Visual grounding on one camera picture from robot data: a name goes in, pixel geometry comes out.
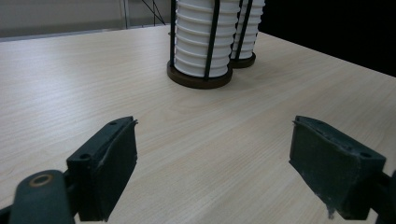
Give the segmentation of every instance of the white wall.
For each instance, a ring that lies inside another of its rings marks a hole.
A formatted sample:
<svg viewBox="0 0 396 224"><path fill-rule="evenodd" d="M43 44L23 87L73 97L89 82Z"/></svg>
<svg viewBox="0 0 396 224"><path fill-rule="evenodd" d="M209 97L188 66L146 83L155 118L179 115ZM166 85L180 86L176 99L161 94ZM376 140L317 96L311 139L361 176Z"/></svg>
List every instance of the white wall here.
<svg viewBox="0 0 396 224"><path fill-rule="evenodd" d="M0 0L0 37L123 27L120 0Z"/></svg>

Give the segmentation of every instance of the stacked white cups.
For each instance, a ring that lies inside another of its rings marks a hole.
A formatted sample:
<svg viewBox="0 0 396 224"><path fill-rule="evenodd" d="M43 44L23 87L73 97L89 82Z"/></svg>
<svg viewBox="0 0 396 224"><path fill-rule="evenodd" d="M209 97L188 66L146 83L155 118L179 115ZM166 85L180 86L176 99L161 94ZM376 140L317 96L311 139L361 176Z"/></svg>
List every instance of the stacked white cups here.
<svg viewBox="0 0 396 224"><path fill-rule="evenodd" d="M213 0L178 0L175 68L192 77L204 77L210 31L213 19ZM239 0L221 0L218 27L209 77L227 73Z"/></svg>
<svg viewBox="0 0 396 224"><path fill-rule="evenodd" d="M257 33L259 32L259 23L262 21L262 8L265 6L264 0L253 0L250 15L247 21L247 29L244 36L244 43L242 44L239 59L247 59L253 55L254 43L256 42ZM232 59L235 59L236 51L239 46L239 39L242 32L242 26L244 24L245 15L247 12L248 0L244 0L241 14L239 16L239 22L236 29L235 41L233 43Z"/></svg>

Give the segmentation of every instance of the wood grain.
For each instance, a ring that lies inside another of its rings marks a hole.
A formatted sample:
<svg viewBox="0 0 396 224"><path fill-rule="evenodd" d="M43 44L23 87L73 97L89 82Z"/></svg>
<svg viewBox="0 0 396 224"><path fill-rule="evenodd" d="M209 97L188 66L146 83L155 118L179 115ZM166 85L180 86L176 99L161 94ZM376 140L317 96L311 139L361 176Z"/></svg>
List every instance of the wood grain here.
<svg viewBox="0 0 396 224"><path fill-rule="evenodd" d="M374 223L328 219L289 165L296 115L396 169L396 80L270 35L253 66L202 91L166 75L169 27L0 43L0 207L26 176L133 115L138 162L108 223Z"/></svg>

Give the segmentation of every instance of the brown round base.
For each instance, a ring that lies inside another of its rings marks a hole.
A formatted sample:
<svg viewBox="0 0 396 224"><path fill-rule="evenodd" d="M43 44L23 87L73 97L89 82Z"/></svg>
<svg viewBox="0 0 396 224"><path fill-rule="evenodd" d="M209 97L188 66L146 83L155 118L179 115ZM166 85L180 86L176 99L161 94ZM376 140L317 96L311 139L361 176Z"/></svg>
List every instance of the brown round base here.
<svg viewBox="0 0 396 224"><path fill-rule="evenodd" d="M248 59L240 59L238 61L231 59L230 66L231 68L247 68L253 65L255 60L256 60L256 54L253 53L253 55L251 55L251 57Z"/></svg>
<svg viewBox="0 0 396 224"><path fill-rule="evenodd" d="M171 67L168 62L166 69L168 76L174 80L176 83L194 89L215 89L222 87L231 81L233 76L233 69L228 65L228 71L224 76L221 77L210 77L205 80L203 77L192 77L184 73L179 72L175 67Z"/></svg>

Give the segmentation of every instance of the dark wall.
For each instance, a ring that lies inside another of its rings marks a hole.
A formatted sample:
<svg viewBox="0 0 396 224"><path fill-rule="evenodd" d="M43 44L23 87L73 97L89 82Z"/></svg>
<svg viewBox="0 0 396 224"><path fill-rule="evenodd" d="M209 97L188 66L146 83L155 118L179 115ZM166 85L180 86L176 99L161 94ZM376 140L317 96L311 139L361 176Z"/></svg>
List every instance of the dark wall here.
<svg viewBox="0 0 396 224"><path fill-rule="evenodd" d="M396 77L393 0L267 0L261 32Z"/></svg>

